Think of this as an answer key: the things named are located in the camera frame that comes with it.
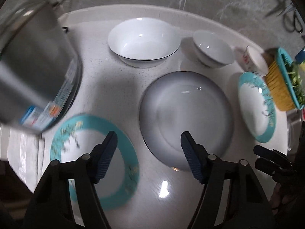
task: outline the white table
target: white table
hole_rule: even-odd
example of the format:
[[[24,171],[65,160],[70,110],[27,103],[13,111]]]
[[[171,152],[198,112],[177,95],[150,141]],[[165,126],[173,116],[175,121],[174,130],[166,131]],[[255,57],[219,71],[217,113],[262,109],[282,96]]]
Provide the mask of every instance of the white table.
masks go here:
[[[167,61],[155,68],[138,69],[127,66],[107,46],[109,31],[121,21],[135,17],[152,17],[177,27],[183,40],[180,49]],[[123,130],[132,141],[140,166],[140,181],[131,200],[115,210],[106,211],[113,228],[177,228],[187,227],[197,207],[202,185],[189,172],[178,172],[159,162],[148,150],[141,136],[138,111],[146,88],[166,73],[188,70],[200,73],[213,80],[228,97],[234,113],[234,136],[231,146],[222,157],[235,161],[246,159],[254,169],[256,145],[242,120],[237,82],[243,69],[237,62],[221,69],[202,65],[192,50],[191,35],[204,29],[220,35],[236,48],[237,59],[248,45],[263,52],[258,45],[209,19],[181,10],[146,5],[107,5],[73,11],[60,18],[83,62],[83,79],[71,109],[54,128],[43,134],[45,152],[42,169],[50,162],[50,146],[54,133],[68,118],[79,113],[89,113],[110,120]],[[273,138],[263,146],[287,153],[286,113],[277,112],[277,124]],[[256,171],[270,197],[274,187],[271,177]],[[159,198],[161,184],[168,181],[169,195]]]

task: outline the white cup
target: white cup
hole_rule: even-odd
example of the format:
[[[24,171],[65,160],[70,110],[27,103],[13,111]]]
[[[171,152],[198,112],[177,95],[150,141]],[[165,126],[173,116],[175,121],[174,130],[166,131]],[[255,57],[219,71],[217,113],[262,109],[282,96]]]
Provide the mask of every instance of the white cup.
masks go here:
[[[262,54],[252,46],[247,46],[242,60],[246,71],[251,71],[260,77],[266,76],[269,72],[267,62]]]

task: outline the large round plate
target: large round plate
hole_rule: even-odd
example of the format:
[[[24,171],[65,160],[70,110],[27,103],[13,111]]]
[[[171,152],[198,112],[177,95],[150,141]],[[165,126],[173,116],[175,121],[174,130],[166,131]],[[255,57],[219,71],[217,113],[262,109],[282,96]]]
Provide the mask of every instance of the large round plate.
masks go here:
[[[137,155],[127,136],[111,122],[92,115],[78,115],[57,130],[51,145],[50,160],[69,162],[90,153],[95,145],[115,131],[118,145],[105,178],[95,185],[104,210],[125,204],[135,192],[139,179]],[[77,201],[74,180],[69,180],[70,196]]]
[[[162,76],[147,89],[140,128],[157,159],[189,170],[181,133],[189,131],[208,153],[221,157],[231,143],[234,123],[230,103],[215,83],[194,72],[178,71]]]
[[[242,117],[250,133],[258,142],[268,142],[275,131],[276,112],[263,79],[252,72],[243,73],[238,82],[238,98]]]

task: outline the green vegetable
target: green vegetable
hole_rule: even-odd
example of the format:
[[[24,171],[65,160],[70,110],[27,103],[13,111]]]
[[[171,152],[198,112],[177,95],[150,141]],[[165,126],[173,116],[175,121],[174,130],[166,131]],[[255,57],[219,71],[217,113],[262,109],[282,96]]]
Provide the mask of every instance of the green vegetable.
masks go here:
[[[302,78],[300,77],[300,74],[299,74],[299,67],[295,63],[292,63],[291,65],[289,65],[285,61],[285,58],[283,58],[283,60],[285,63],[285,67],[286,67],[289,79],[292,84],[292,88],[296,95],[296,98],[298,99],[300,106],[302,106],[305,104],[305,94],[304,94],[303,87],[302,87]]]

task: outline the silver metal pot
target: silver metal pot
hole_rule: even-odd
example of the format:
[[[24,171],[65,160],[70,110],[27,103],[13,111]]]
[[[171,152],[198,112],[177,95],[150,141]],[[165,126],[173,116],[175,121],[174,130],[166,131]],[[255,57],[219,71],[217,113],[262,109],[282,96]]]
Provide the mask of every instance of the silver metal pot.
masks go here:
[[[47,2],[24,4],[0,31],[0,121],[39,134],[68,110],[81,63]]]

